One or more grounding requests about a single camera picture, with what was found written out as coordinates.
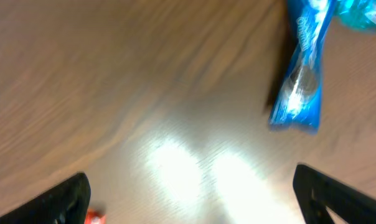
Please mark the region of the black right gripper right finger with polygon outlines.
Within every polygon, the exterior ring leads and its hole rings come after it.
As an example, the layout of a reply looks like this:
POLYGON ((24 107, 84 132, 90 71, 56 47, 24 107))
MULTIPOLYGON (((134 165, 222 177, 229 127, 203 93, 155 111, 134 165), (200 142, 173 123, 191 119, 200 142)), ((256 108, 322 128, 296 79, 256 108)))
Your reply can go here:
POLYGON ((298 164, 293 189, 306 223, 333 223, 331 209, 347 223, 376 223, 376 199, 306 164, 298 164))

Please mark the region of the blue Oreo cookie pack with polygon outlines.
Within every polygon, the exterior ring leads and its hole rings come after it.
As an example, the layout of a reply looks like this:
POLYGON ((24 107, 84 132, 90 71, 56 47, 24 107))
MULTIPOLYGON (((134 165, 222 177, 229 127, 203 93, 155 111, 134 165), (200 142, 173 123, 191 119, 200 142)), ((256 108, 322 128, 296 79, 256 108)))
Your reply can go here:
POLYGON ((322 52, 335 0, 289 0, 289 24, 297 45, 268 124, 316 133, 321 119, 322 52))

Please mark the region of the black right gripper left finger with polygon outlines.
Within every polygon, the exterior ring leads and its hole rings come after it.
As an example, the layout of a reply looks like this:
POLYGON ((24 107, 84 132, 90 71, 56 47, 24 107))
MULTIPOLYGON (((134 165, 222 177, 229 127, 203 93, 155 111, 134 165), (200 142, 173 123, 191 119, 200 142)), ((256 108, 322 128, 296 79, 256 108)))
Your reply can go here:
POLYGON ((78 172, 0 217, 0 224, 84 224, 90 203, 88 177, 78 172))

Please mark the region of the red Nescafe stick sachet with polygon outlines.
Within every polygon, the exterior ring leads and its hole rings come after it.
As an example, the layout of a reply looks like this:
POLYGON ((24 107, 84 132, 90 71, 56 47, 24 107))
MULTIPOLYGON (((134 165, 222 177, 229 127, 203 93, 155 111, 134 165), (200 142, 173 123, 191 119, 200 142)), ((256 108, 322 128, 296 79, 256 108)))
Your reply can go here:
POLYGON ((106 215, 97 210, 88 209, 84 224, 105 224, 106 215))

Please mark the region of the teal sanitizer bottle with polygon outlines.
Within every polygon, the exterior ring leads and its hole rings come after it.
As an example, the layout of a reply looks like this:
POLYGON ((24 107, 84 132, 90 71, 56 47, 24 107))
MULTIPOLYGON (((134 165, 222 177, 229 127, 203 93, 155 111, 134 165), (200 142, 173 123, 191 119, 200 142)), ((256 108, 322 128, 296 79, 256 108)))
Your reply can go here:
POLYGON ((376 0, 338 1, 334 15, 350 29, 376 32, 376 0))

